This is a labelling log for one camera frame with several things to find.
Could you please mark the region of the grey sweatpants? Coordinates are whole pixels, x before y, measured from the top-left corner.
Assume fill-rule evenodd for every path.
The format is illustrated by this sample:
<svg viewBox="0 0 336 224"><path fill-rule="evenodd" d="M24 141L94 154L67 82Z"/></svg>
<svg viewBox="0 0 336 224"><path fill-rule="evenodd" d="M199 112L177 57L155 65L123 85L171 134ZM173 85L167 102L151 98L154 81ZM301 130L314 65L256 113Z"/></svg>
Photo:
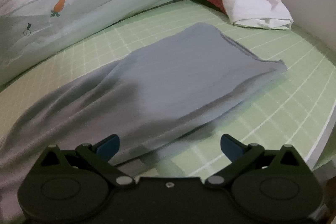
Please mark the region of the grey sweatpants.
<svg viewBox="0 0 336 224"><path fill-rule="evenodd" d="M207 124L286 71L216 27L197 23L50 92L1 139L1 223L24 219L17 191L50 144L72 149L116 134L120 164Z"/></svg>

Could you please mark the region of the green grid cutting mat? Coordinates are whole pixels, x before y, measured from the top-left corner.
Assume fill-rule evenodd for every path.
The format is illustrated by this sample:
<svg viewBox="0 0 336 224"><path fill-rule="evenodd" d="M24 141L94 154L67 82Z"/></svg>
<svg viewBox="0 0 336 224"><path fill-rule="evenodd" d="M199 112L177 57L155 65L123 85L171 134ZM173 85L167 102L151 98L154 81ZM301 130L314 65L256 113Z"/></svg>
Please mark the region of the green grid cutting mat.
<svg viewBox="0 0 336 224"><path fill-rule="evenodd" d="M43 61L1 90L1 134L48 92L128 53L205 22L264 60L282 60L287 71L228 118L185 141L136 162L142 176L205 178L229 164L223 134L267 149L295 146L311 167L324 163L323 149L335 124L335 53L297 26L288 31L241 28L220 11L185 0L132 16Z"/></svg>

